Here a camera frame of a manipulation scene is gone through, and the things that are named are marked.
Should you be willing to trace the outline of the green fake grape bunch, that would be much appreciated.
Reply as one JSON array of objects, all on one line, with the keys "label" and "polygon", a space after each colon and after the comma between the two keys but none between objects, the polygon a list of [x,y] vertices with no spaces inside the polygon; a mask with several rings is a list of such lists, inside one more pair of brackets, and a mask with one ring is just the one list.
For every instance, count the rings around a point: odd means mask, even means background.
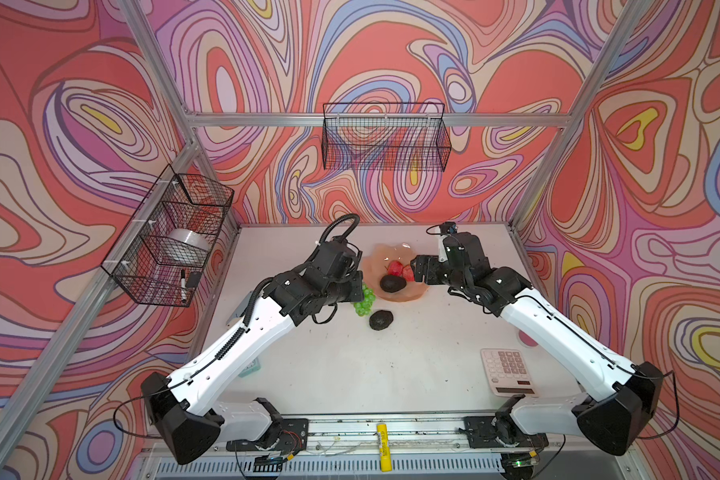
[{"label": "green fake grape bunch", "polygon": [[362,294],[363,298],[359,302],[354,303],[353,308],[358,316],[368,317],[372,313],[376,295],[367,285],[362,286]]}]

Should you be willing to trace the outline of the red fake apple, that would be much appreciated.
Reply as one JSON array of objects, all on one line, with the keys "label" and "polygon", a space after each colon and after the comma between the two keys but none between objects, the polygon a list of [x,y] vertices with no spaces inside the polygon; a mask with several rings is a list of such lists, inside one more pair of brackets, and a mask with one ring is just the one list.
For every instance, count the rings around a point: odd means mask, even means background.
[{"label": "red fake apple", "polygon": [[403,277],[407,282],[414,282],[414,281],[415,281],[414,272],[413,272],[413,269],[412,269],[412,267],[411,267],[410,265],[405,265],[405,266],[403,267],[402,277]]},{"label": "red fake apple", "polygon": [[387,274],[388,275],[402,277],[403,270],[404,270],[404,265],[399,260],[393,260],[387,266]]}]

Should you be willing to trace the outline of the large dark fake avocado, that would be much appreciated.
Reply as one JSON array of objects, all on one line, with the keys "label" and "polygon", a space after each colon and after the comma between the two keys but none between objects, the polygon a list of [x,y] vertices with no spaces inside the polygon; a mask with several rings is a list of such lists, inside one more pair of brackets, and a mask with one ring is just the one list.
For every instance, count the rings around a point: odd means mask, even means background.
[{"label": "large dark fake avocado", "polygon": [[385,293],[397,293],[407,286],[407,281],[403,277],[384,275],[379,282],[379,287]]}]

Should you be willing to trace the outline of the small dark fake avocado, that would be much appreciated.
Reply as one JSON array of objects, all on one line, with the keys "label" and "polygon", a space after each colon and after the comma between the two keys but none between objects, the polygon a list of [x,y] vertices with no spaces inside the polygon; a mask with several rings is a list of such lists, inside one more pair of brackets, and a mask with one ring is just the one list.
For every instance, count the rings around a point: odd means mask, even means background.
[{"label": "small dark fake avocado", "polygon": [[369,317],[369,326],[374,331],[387,329],[394,321],[394,315],[389,310],[377,310]]}]

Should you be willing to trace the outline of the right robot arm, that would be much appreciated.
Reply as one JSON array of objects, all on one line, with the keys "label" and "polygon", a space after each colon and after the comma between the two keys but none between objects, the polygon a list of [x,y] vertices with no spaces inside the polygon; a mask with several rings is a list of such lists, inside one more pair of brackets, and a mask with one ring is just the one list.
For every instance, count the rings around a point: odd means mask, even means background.
[{"label": "right robot arm", "polygon": [[524,436],[542,434],[580,436],[607,454],[622,456],[644,437],[642,431],[656,413],[666,373],[600,343],[516,270],[492,266],[480,239],[459,231],[455,223],[434,225],[426,232],[437,237],[438,252],[411,261],[415,281],[444,285],[449,295],[517,327],[582,389],[569,397],[513,395],[494,415],[499,441],[512,444]]}]

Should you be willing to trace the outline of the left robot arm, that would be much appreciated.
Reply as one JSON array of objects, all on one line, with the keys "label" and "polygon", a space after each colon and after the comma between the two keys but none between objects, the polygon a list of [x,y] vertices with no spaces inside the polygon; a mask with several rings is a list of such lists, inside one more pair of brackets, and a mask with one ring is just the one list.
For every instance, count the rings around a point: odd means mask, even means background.
[{"label": "left robot arm", "polygon": [[147,418],[179,465],[189,464],[220,443],[274,448],[289,455],[303,441],[282,425],[282,416],[264,398],[249,403],[221,399],[231,382],[275,341],[304,320],[316,320],[325,308],[364,298],[361,250],[347,233],[334,235],[342,223],[353,231],[358,215],[330,223],[315,249],[301,264],[260,281],[243,316],[194,359],[169,375],[153,373],[141,384]]}]

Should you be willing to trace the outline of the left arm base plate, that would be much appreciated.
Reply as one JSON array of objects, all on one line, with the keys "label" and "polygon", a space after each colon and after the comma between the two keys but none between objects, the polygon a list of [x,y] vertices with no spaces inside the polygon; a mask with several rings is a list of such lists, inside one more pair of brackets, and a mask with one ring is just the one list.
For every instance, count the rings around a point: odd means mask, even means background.
[{"label": "left arm base plate", "polygon": [[308,443],[309,420],[307,418],[285,418],[275,420],[256,440],[235,440],[226,444],[229,452],[279,452],[297,454],[305,450]]}]

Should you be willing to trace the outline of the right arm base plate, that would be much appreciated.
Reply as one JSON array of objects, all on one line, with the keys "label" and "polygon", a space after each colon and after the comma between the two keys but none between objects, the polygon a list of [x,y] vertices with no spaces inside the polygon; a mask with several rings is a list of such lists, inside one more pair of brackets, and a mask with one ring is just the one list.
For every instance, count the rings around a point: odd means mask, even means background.
[{"label": "right arm base plate", "polygon": [[470,448],[529,448],[544,450],[549,446],[545,434],[529,435],[520,430],[510,417],[467,416],[461,429]]}]

